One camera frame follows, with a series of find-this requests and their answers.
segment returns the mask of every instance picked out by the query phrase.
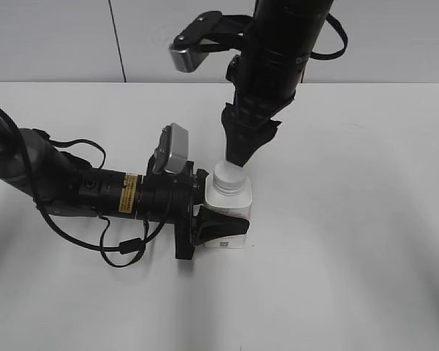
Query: white table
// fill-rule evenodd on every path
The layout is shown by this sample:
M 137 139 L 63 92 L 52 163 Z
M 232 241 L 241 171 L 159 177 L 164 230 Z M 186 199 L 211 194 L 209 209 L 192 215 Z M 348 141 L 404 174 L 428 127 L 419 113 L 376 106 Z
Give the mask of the white table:
M 232 91 L 0 83 L 0 106 L 54 139 L 96 140 L 107 168 L 142 174 L 175 121 L 211 170 Z M 167 226 L 139 264 L 111 268 L 0 182 L 0 350 L 439 351 L 439 85 L 303 85 L 278 119 L 247 165 L 247 246 L 199 249 L 191 263 L 174 259 Z M 56 221 L 95 243 L 104 227 Z M 108 244 L 141 230 L 114 220 Z

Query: cable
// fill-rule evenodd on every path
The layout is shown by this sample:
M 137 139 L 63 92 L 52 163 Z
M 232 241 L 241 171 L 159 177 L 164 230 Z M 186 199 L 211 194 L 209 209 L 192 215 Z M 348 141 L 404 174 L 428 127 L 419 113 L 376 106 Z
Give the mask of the cable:
M 106 254 L 106 252 L 108 250 L 106 250 L 106 248 L 104 247 L 104 237 L 105 237 L 105 234 L 106 234 L 106 232 L 108 231 L 108 229 L 110 227 L 110 220 L 109 220 L 109 218 L 103 216 L 102 214 L 98 214 L 98 216 L 99 216 L 100 219 L 103 219 L 103 220 L 105 220 L 107 222 L 104 230 L 102 231 L 101 237 L 100 237 L 100 249 L 99 249 L 99 251 L 101 253 L 101 256 L 102 256 L 103 260 L 108 265 L 110 265 L 110 266 L 112 266 L 114 268 L 124 268 L 124 267 L 128 267 L 129 265 L 132 265 L 132 264 L 138 262 L 142 258 L 143 254 L 145 253 L 145 250 L 146 250 L 146 245 L 145 244 L 140 245 L 140 249 L 138 250 L 137 254 L 128 263 L 125 263 L 123 265 L 117 265 L 117 264 L 115 264 L 114 262 L 112 262 L 109 259 L 109 257 Z
M 342 24 L 334 16 L 330 15 L 330 13 L 327 15 L 326 21 L 336 31 L 340 39 L 343 41 L 343 49 L 340 49 L 334 53 L 315 53 L 312 51 L 310 54 L 311 59 L 321 61 L 335 60 L 338 59 L 340 56 L 343 56 L 348 47 L 348 35 L 343 29 Z
M 94 141 L 91 141 L 88 139 L 76 139 L 76 140 L 72 140 L 72 141 L 61 142 L 61 141 L 55 141 L 55 140 L 49 139 L 49 143 L 52 146 L 55 146 L 57 148 L 69 148 L 70 146 L 74 146 L 76 144 L 87 144 L 87 145 L 93 146 L 102 152 L 102 162 L 101 162 L 101 165 L 98 167 L 98 169 L 102 169 L 102 167 L 104 167 L 105 158 L 106 158 L 105 150 L 102 148 L 102 146 L 100 146 L 98 143 L 95 143 Z
M 101 162 L 101 165 L 98 167 L 98 169 L 99 170 L 102 169 L 102 167 L 105 164 L 105 158 L 106 158 L 107 155 L 105 153 L 104 148 L 100 144 L 95 143 L 92 140 L 88 140 L 88 139 L 75 139 L 75 140 L 71 140 L 71 141 L 56 141 L 56 140 L 52 140 L 50 138 L 50 135 L 47 132 L 45 132 L 45 131 L 43 131 L 41 129 L 33 128 L 33 130 L 37 134 L 39 134 L 39 136 L 42 139 L 48 141 L 52 146 L 54 146 L 56 148 L 69 148 L 69 147 L 74 146 L 76 144 L 86 144 L 86 145 L 90 145 L 90 146 L 92 146 L 94 148 L 97 148 L 99 151 L 102 152 L 102 162 Z
M 100 254 L 101 254 L 103 260 L 108 265 L 110 265 L 114 268 L 125 268 L 125 267 L 128 267 L 129 265 L 133 265 L 134 263 L 138 262 L 143 257 L 143 254 L 145 253 L 146 244 L 149 243 L 150 241 L 152 241 L 154 238 L 156 238 L 158 234 L 160 234 L 162 228 L 164 227 L 166 221 L 168 220 L 171 200 L 172 200 L 172 191 L 169 191 L 169 200 L 168 200 L 168 205 L 166 206 L 166 211 L 164 213 L 164 216 L 161 219 L 160 223 L 157 225 L 156 229 L 150 235 L 148 235 L 149 222 L 148 222 L 148 219 L 145 217 L 143 220 L 143 226 L 145 228 L 145 234 L 144 234 L 143 240 L 141 240 L 139 238 L 135 238 L 132 240 L 125 241 L 125 243 L 127 243 L 129 245 L 137 245 L 139 247 L 139 250 L 138 250 L 137 254 L 128 263 L 125 263 L 123 265 L 118 265 L 118 264 L 112 262 L 106 254 L 107 250 L 104 247 L 104 238 L 105 238 L 106 232 L 108 231 L 108 229 L 110 227 L 110 220 L 109 220 L 109 218 L 103 216 L 102 214 L 98 214 L 98 217 L 100 219 L 107 222 L 104 230 L 101 233 L 101 237 L 100 237 Z

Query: yellow label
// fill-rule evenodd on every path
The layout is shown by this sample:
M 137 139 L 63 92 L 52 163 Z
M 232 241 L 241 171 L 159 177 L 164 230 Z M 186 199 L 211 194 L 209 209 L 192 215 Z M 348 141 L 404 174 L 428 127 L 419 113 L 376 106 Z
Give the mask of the yellow label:
M 137 191 L 138 175 L 125 173 L 124 188 L 120 195 L 119 212 L 131 214 L 133 203 L 135 202 L 135 193 Z

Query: white plastic bottle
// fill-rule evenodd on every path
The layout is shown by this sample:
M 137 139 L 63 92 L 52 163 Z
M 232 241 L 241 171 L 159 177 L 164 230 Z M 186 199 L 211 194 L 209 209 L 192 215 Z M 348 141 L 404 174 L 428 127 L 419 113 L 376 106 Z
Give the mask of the white plastic bottle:
M 250 220 L 252 185 L 244 169 L 225 160 L 218 163 L 206 178 L 205 206 L 219 214 Z M 245 240 L 245 234 L 232 235 L 208 241 L 205 246 L 239 249 Z

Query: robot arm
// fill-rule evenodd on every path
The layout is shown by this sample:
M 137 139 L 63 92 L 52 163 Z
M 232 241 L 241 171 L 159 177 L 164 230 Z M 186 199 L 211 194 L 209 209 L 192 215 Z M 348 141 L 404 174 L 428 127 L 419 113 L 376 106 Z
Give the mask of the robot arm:
M 253 17 L 205 12 L 178 35 L 170 47 L 177 70 L 192 72 L 215 51 L 241 51 L 229 64 L 226 78 L 236 88 L 226 104 L 222 125 L 226 159 L 244 166 L 277 133 L 271 120 L 294 99 L 309 58 L 340 57 L 348 37 L 329 14 L 333 0 L 260 0 Z M 333 54 L 313 53 L 322 25 L 328 21 L 344 48 Z
M 193 206 L 204 201 L 208 173 L 198 170 L 194 174 L 193 162 L 187 161 L 188 132 L 177 124 L 163 129 L 146 175 L 104 170 L 103 164 L 93 168 L 86 160 L 57 149 L 76 143 L 103 150 L 89 140 L 60 143 L 38 129 L 19 129 L 0 109 L 0 179 L 30 195 L 44 220 L 62 238 L 100 252 L 114 267 L 119 266 L 108 260 L 106 252 L 137 252 L 129 262 L 134 263 L 165 223 L 174 224 L 176 258 L 180 260 L 191 260 L 197 245 L 231 233 L 246 233 L 249 228 L 245 219 L 223 216 L 203 206 L 194 216 Z M 103 235 L 99 245 L 88 244 L 65 233 L 50 215 L 140 219 L 145 235 L 116 247 L 105 247 Z M 148 221 L 159 222 L 151 234 Z
M 233 104 L 226 104 L 222 124 L 227 138 L 226 159 L 243 166 L 277 133 L 281 123 L 271 118 L 294 98 L 296 86 L 309 58 L 341 56 L 348 38 L 329 14 L 333 0 L 260 0 L 253 18 L 205 12 L 175 38 L 170 51 L 177 69 L 192 72 L 209 53 L 241 51 L 231 61 L 226 78 L 236 87 Z M 334 54 L 312 52 L 327 20 L 340 34 L 344 48 Z M 0 179 L 30 195 L 48 225 L 62 238 L 85 249 L 100 252 L 114 267 L 137 262 L 165 223 L 175 226 L 176 258 L 191 260 L 195 246 L 230 235 L 245 234 L 246 219 L 225 216 L 204 206 L 208 173 L 193 172 L 187 161 L 188 133 L 177 124 L 166 126 L 160 144 L 150 158 L 146 175 L 104 170 L 68 152 L 76 143 L 60 143 L 38 129 L 19 129 L 0 109 Z M 200 205 L 194 216 L 194 205 Z M 88 244 L 65 233 L 51 219 L 55 216 L 107 216 L 143 220 L 143 238 L 115 247 Z M 149 221 L 159 222 L 150 234 Z M 107 252 L 137 252 L 126 265 L 115 265 Z

